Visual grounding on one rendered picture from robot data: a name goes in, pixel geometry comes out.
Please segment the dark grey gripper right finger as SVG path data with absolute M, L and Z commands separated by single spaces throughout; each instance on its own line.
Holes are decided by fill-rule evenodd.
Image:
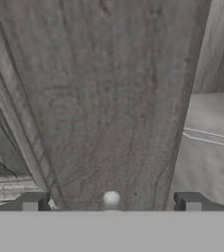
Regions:
M 224 212 L 224 205 L 212 202 L 198 192 L 176 192 L 174 203 L 175 211 Z

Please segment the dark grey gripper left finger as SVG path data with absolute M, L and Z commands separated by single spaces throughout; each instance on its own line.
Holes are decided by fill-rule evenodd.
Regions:
M 2 212 L 49 211 L 50 195 L 47 192 L 26 192 L 10 203 L 0 205 Z

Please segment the white round cabinet knob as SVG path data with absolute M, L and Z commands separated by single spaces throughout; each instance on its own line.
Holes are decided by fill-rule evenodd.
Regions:
M 103 195 L 103 204 L 106 211 L 118 211 L 121 197 L 116 191 L 107 191 Z

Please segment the grey wooden cabinet door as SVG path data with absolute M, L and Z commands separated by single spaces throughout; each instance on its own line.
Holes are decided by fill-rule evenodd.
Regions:
M 0 73 L 56 205 L 167 205 L 211 0 L 0 0 Z

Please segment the grey wooden cabinet frame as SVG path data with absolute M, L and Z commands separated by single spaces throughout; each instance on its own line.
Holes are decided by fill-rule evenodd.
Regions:
M 66 207 L 52 157 L 62 133 L 52 105 L 66 83 L 58 0 L 0 0 L 0 123 L 36 184 Z

